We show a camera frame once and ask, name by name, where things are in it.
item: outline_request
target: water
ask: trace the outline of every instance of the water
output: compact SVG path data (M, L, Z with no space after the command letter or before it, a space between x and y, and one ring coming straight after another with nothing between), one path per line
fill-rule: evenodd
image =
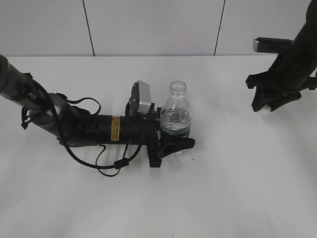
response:
M169 135L186 138L191 125L190 114L180 109L163 111L160 118L161 129Z

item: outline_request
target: yellow warning label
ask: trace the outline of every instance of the yellow warning label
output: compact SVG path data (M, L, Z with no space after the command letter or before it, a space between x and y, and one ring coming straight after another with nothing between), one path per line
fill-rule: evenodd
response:
M119 141L120 138L120 116L112 116L111 141Z

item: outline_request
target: black clamp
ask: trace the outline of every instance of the black clamp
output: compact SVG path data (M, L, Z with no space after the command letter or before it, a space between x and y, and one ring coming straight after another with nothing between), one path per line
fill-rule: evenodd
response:
M258 112L265 105L270 106L273 112L283 105L299 100L302 95L300 91L304 89L315 90L317 88L317 79L309 77L304 84L295 90L287 90L280 87L271 80L270 72L263 72L255 75L249 75L246 84L249 89L256 87L256 93L252 102L254 112Z

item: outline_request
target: black cable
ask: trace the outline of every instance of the black cable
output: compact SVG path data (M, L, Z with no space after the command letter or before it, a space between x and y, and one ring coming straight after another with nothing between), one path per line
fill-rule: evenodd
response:
M65 100L66 102L70 103L70 104L79 104L85 100L92 100L94 102L96 102L98 105L99 105L99 108L98 110L93 114L93 115L98 115L101 111L101 104L94 98L82 98L82 99L79 99L79 100L76 100L76 101L72 101L72 100L68 100L67 97L64 95L64 94L61 94L61 93L57 93L57 95L59 95L63 100Z
M26 107L23 107L22 111L21 111L21 120L22 120L21 126L25 130L28 128L28 126L31 122L33 122L36 118L44 115L47 110L43 110L43 111L41 111L37 114L34 114L34 115L27 115L28 111L29 110Z
M49 104L49 108L51 109L51 112L52 112L52 115L53 115L53 118L56 122L56 125L57 125L57 129L58 129L58 132L59 132L59 136L60 136L60 139L66 149L66 151L68 152L68 154L75 160L77 161L78 163L84 165L84 166L87 166L87 167L90 167L90 168L93 168L93 169L101 169L101 170L108 170L108 169L114 169L116 168L115 165L111 165L111 166L98 166L98 165L93 165L93 164L89 164L85 161L82 161L81 159L79 159L70 149L66 139L65 139L65 136L64 136L64 133L62 131L62 128L61 128L61 125L60 125L60 122L59 122L59 118L58 118L58 115L57 115L57 112L56 112L56 109L55 109L55 106L54 106L54 103L50 97L50 95L48 94L48 92L42 87L42 85L40 85L37 81L35 81L34 79L31 79L33 81L33 83L40 89L40 91L44 94L48 104ZM140 142L139 142L139 146L137 148L137 150L135 151L135 153L128 159L128 161L132 161L136 156L137 154L140 152L140 149L142 147L142 144L143 144L143 137L144 137L144 129L143 129L143 126L141 126L141 138L140 138Z
M97 157L97 159L96 159L95 165L96 165L97 167L98 167L97 161L98 161L100 155L106 150L106 146L105 146L105 145L100 145L100 146L103 146L104 149L102 150L102 152L100 152L100 154L98 155L98 157ZM123 167L124 159L126 159L126 158L125 158L125 154L127 153L128 146L129 146L129 144L126 144L126 145L125 145L125 149L124 149L123 156L122 156L122 160L121 160L121 166L120 166L118 172L116 172L116 173L113 174L113 175L107 175L107 174L105 174L104 172L102 172L100 169L97 168L97 170L99 171L99 173L101 173L102 175L104 175L104 176L106 176L106 177L110 177L110 178L112 178L112 177L118 175L118 173L120 172L121 168Z

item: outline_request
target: black cylindrical tube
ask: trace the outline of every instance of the black cylindrical tube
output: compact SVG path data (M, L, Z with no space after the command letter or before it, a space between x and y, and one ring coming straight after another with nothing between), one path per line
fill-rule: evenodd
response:
M317 0L312 0L306 20L289 49L269 69L272 80L289 90L298 89L317 66Z
M144 130L144 142L149 136L147 122L141 123L138 116L104 116L89 115L84 117L85 128L82 138L96 139L100 144L138 145L141 138L141 129Z
M22 107L39 112L47 108L43 94L29 74L19 72L0 55L0 95Z

